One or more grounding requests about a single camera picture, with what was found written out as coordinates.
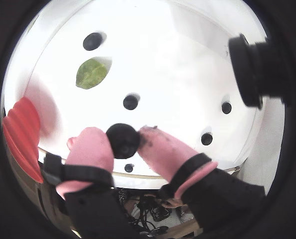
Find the pink-tipped gripper finger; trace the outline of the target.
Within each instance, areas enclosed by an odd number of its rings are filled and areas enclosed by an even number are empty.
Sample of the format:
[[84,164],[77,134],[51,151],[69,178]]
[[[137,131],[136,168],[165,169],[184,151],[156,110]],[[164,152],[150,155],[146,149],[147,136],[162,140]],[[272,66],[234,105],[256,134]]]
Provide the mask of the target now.
[[74,228],[83,239],[138,239],[114,190],[114,155],[106,134],[96,128],[84,129],[68,140],[70,153],[63,164],[48,153],[43,178],[56,187],[64,199]]
[[218,169],[216,161],[170,134],[145,126],[140,136],[140,157],[167,181],[159,190],[160,197],[187,205],[205,231],[247,216],[263,202],[263,186]]

